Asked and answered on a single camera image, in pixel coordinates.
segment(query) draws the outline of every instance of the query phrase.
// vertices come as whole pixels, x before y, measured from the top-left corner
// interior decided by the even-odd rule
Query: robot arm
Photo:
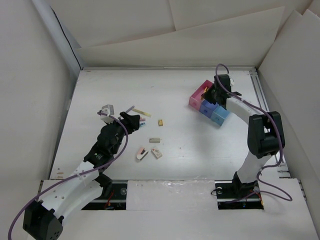
[[[120,116],[123,119],[119,121],[125,126],[128,134],[139,129],[139,115],[131,116],[121,112]],[[109,121],[101,129],[90,152],[71,174],[78,177],[62,183],[51,194],[40,201],[33,201],[26,208],[23,229],[36,240],[56,240],[75,212],[102,194],[107,197],[112,190],[112,180],[103,174],[106,167],[88,174],[80,174],[112,161],[124,136],[123,127],[116,121]]]
[[[231,92],[229,75],[218,75],[220,83]],[[203,98],[212,104],[219,104],[236,114],[248,124],[247,145],[249,152],[241,168],[235,172],[232,180],[232,191],[236,198],[246,196],[257,183],[257,174],[267,161],[279,151],[279,142],[275,129],[267,116],[245,105],[240,99],[231,97],[214,77],[214,84],[203,94]],[[285,146],[281,116],[278,112],[268,112],[280,133],[282,147]]]

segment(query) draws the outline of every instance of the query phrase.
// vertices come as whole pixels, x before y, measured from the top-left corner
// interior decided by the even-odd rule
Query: pink block
[[[205,89],[212,86],[212,82],[205,80],[205,82],[191,95],[189,98],[189,105],[199,111],[201,106],[201,95],[205,92]]]

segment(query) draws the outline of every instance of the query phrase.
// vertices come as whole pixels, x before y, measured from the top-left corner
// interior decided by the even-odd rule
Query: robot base
[[[237,202],[230,203],[231,201],[243,198],[253,192],[254,187],[258,183],[254,182],[252,188],[246,187],[240,192],[235,190],[235,183],[231,180],[218,180],[215,181],[215,193],[219,210],[233,210],[233,209],[264,209],[263,202],[258,194],[254,194],[248,198],[242,199]]]

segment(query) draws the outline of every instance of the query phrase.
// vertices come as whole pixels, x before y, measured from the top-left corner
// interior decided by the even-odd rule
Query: small wooden block
[[[147,154],[148,154],[148,151],[144,147],[140,147],[140,149],[136,155],[136,158],[141,161],[142,159],[144,159],[144,157]]]
[[[159,119],[158,120],[158,125],[159,125],[159,127],[163,126],[164,125],[164,121],[162,119]]]
[[[149,138],[149,143],[160,143],[161,142],[161,138],[160,137],[150,137]]]
[[[153,155],[156,157],[156,159],[159,159],[162,157],[162,153],[159,151],[158,148],[154,147],[151,149],[151,151],[152,151]]]

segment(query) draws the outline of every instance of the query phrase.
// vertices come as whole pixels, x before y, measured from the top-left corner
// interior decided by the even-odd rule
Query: blue cube
[[[218,107],[218,104],[213,104],[208,102],[207,100],[203,100],[199,109],[199,112],[201,112],[203,115],[207,116],[208,118],[211,118],[211,115],[213,111]]]
[[[222,126],[224,121],[229,115],[229,111],[225,110],[222,106],[218,105],[216,109],[212,112],[211,120],[217,123],[219,126]]]

